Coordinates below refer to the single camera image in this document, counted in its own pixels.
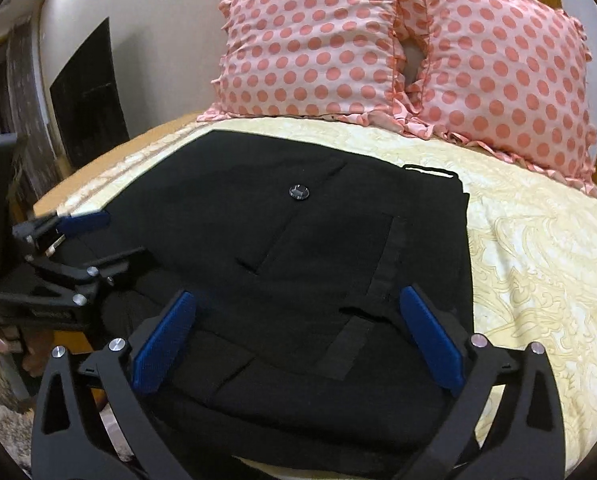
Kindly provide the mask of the person's left hand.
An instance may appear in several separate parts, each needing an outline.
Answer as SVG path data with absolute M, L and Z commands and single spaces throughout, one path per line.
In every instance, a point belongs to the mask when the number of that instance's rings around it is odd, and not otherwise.
M 54 333 L 52 330 L 33 327 L 23 330 L 23 336 L 27 353 L 23 358 L 22 367 L 30 376 L 41 376 L 51 356 Z M 0 328 L 0 353 L 7 354 L 12 349 L 12 342 L 7 340 L 6 334 Z

